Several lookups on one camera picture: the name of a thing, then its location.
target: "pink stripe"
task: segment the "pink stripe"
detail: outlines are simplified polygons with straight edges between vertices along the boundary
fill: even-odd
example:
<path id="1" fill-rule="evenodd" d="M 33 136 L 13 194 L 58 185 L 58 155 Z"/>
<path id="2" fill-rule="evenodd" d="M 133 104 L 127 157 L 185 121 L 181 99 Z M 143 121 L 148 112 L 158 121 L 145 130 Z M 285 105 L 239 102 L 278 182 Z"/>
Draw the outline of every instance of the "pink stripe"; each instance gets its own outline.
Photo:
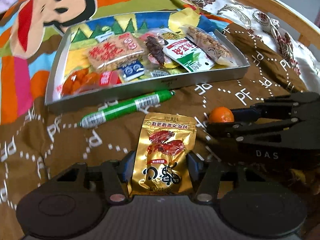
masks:
<path id="1" fill-rule="evenodd" d="M 32 106 L 28 63 L 25 59 L 14 57 L 14 75 L 18 101 L 18 116 L 24 114 Z"/>

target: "snack package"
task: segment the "snack package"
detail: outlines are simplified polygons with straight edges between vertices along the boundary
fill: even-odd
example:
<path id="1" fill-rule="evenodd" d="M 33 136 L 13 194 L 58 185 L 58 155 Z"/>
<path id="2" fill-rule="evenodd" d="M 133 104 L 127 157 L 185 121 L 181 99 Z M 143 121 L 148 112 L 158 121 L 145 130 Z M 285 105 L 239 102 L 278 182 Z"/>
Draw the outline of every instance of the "snack package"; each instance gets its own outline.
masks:
<path id="1" fill-rule="evenodd" d="M 170 75 L 169 71 L 164 69 L 147 69 L 144 72 L 146 78 L 163 77 Z"/>
<path id="2" fill-rule="evenodd" d="M 188 194 L 192 190 L 186 155 L 195 145 L 196 120 L 149 113 L 141 128 L 131 195 Z"/>
<path id="3" fill-rule="evenodd" d="M 191 25 L 183 25 L 180 29 L 216 63 L 225 66 L 236 66 L 236 61 L 232 57 L 232 53 L 226 46 L 218 41 L 213 33 L 209 35 L 204 30 Z"/>
<path id="4" fill-rule="evenodd" d="M 172 61 L 163 52 L 164 38 L 161 36 L 161 29 L 154 28 L 148 30 L 139 30 L 135 35 L 142 40 L 148 49 L 148 59 L 151 63 L 159 65 L 159 68 L 176 68 L 179 64 Z"/>
<path id="5" fill-rule="evenodd" d="M 148 37 L 153 37 L 157 40 L 157 42 L 159 42 L 159 44 L 164 45 L 164 39 L 161 36 L 160 28 L 138 30 L 134 33 L 134 36 L 143 42 L 147 42 Z"/>
<path id="6" fill-rule="evenodd" d="M 161 33 L 166 41 L 164 53 L 181 64 L 188 72 L 209 70 L 214 66 L 215 63 L 209 56 L 186 38 L 168 28 L 161 29 Z"/>
<path id="7" fill-rule="evenodd" d="M 144 74 L 144 66 L 139 60 L 123 64 L 119 67 L 119 76 L 122 82 L 128 82 Z"/>
<path id="8" fill-rule="evenodd" d="M 84 68 L 74 71 L 67 77 L 62 86 L 61 96 L 75 95 L 84 91 L 120 83 L 118 71 L 96 73 L 90 72 L 89 68 Z"/>
<path id="9" fill-rule="evenodd" d="M 112 71 L 119 65 L 137 60 L 145 50 L 131 33 L 110 36 L 87 50 L 88 60 L 96 72 Z"/>

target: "gold snack package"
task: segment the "gold snack package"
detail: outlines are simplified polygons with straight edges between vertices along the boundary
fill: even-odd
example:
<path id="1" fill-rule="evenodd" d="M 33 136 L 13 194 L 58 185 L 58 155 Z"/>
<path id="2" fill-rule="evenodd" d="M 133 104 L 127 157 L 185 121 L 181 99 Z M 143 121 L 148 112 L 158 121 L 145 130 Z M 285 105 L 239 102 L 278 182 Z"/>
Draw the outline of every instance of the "gold snack package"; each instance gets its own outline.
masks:
<path id="1" fill-rule="evenodd" d="M 149 113 L 139 138 L 130 195 L 187 194 L 192 190 L 186 155 L 196 140 L 196 120 Z"/>

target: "cartoon face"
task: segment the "cartoon face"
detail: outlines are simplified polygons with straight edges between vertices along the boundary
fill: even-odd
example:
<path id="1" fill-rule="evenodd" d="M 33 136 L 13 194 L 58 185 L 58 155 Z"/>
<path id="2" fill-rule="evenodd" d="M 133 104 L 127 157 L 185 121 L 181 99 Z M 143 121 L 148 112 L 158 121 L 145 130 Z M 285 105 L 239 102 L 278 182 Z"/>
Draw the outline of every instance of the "cartoon face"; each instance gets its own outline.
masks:
<path id="1" fill-rule="evenodd" d="M 28 0 L 18 11 L 10 36 L 14 56 L 29 58 L 39 49 L 44 28 L 54 26 L 63 35 L 66 29 L 95 13 L 95 0 Z"/>

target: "brown blanket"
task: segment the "brown blanket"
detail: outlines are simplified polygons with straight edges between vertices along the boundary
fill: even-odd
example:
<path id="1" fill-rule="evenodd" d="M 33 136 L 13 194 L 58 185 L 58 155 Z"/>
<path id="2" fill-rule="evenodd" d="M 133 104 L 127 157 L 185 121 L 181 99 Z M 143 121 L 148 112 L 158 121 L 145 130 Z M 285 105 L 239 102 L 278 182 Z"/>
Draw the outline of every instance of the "brown blanket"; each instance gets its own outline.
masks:
<path id="1" fill-rule="evenodd" d="M 142 121 L 147 112 L 162 112 L 195 117 L 198 122 L 194 152 L 203 158 L 212 151 L 222 161 L 243 161 L 241 155 L 232 156 L 219 150 L 220 143 L 204 132 L 209 112 L 216 106 L 237 108 L 262 102 L 264 98 L 288 91 L 305 91 L 298 75 L 275 52 L 250 35 L 244 28 L 231 24 L 225 35 L 248 58 L 251 66 L 243 79 L 212 84 L 199 84 L 176 90 L 176 95 L 156 107 L 109 121 L 95 129 L 83 129 L 76 123 L 97 107 L 55 116 L 38 98 L 26 116 L 15 123 L 0 126 L 0 239 L 16 240 L 23 233 L 15 218 L 19 200 L 73 163 L 85 161 L 89 166 L 108 159 L 122 159 L 136 149 Z M 293 185 L 308 203 L 306 230 L 320 223 L 316 200 L 307 189 Z"/>

